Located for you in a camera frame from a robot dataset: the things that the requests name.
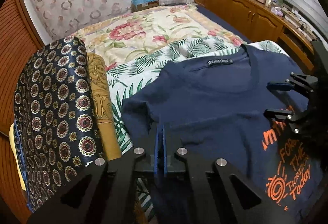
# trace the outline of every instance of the metal bolt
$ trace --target metal bolt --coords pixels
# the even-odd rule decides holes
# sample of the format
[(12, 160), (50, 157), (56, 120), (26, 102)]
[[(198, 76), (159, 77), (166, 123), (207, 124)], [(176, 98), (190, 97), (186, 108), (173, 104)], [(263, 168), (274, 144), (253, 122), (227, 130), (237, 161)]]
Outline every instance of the metal bolt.
[(142, 147), (136, 147), (136, 148), (133, 150), (133, 152), (134, 152), (135, 154), (137, 154), (137, 155), (141, 155), (141, 154), (143, 154), (144, 151), (145, 151), (145, 150), (143, 150)]
[(216, 160), (216, 163), (220, 166), (220, 167), (224, 167), (227, 164), (227, 160), (225, 160), (224, 158), (219, 158)]
[(183, 147), (181, 147), (181, 148), (179, 148), (179, 149), (177, 150), (177, 152), (178, 152), (178, 154), (180, 154), (180, 155), (185, 155), (186, 153), (188, 153), (188, 150), (185, 149), (185, 148), (183, 148)]
[(96, 164), (97, 166), (102, 166), (104, 163), (105, 163), (105, 160), (104, 160), (103, 158), (97, 158), (97, 159), (95, 160), (95, 164)]

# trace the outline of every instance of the patterned dark fabric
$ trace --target patterned dark fabric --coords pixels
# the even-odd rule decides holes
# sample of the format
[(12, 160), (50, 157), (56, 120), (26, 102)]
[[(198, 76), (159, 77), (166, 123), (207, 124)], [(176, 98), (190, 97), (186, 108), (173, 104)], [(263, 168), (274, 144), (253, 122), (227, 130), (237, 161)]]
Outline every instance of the patterned dark fabric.
[(16, 150), (33, 212), (104, 157), (87, 75), (84, 44), (68, 36), (32, 55), (18, 80)]

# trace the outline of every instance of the floral bedspread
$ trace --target floral bedspread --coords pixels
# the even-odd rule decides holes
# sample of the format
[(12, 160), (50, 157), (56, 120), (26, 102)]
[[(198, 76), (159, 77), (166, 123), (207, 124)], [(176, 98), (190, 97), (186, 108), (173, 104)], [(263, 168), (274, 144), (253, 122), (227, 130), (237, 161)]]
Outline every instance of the floral bedspread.
[(154, 7), (121, 15), (74, 33), (87, 52), (102, 56), (111, 69), (184, 38), (220, 36), (239, 46), (243, 40), (197, 11), (194, 4)]
[[(261, 50), (287, 55), (280, 46), (272, 41), (251, 43), (250, 45)], [(172, 42), (151, 54), (117, 65), (108, 70), (107, 80), (112, 101), (115, 132), (122, 153), (124, 154), (132, 147), (130, 137), (121, 120), (122, 100), (124, 98), (134, 95), (153, 82), (168, 61), (180, 62), (188, 58), (200, 56), (230, 55), (238, 52), (239, 48), (219, 36), (185, 38)], [(138, 179), (137, 196), (149, 224), (157, 223), (146, 181)]]

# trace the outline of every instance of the clothing tag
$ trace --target clothing tag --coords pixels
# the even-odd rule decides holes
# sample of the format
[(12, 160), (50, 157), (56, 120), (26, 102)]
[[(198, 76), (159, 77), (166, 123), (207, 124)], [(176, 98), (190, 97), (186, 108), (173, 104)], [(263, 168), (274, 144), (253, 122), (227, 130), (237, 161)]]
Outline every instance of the clothing tag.
[(232, 59), (215, 59), (215, 60), (210, 60), (209, 62), (207, 62), (207, 65), (213, 66), (213, 65), (229, 65), (229, 64), (233, 64), (233, 60)]

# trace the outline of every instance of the t-shirt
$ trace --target t-shirt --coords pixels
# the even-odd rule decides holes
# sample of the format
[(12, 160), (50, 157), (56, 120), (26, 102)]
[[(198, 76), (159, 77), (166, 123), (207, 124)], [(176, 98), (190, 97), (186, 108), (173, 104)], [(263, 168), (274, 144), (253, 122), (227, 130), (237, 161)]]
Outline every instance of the t-shirt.
[[(320, 161), (284, 123), (263, 115), (267, 108), (306, 109), (307, 98), (295, 91), (266, 88), (291, 72), (301, 73), (288, 56), (248, 45), (229, 56), (168, 62), (153, 83), (123, 100), (122, 119), (132, 141), (148, 134), (152, 121), (170, 123), (187, 149), (213, 161), (225, 158), (282, 212), (300, 219), (322, 179)], [(155, 197), (155, 210), (165, 200), (172, 197)]]

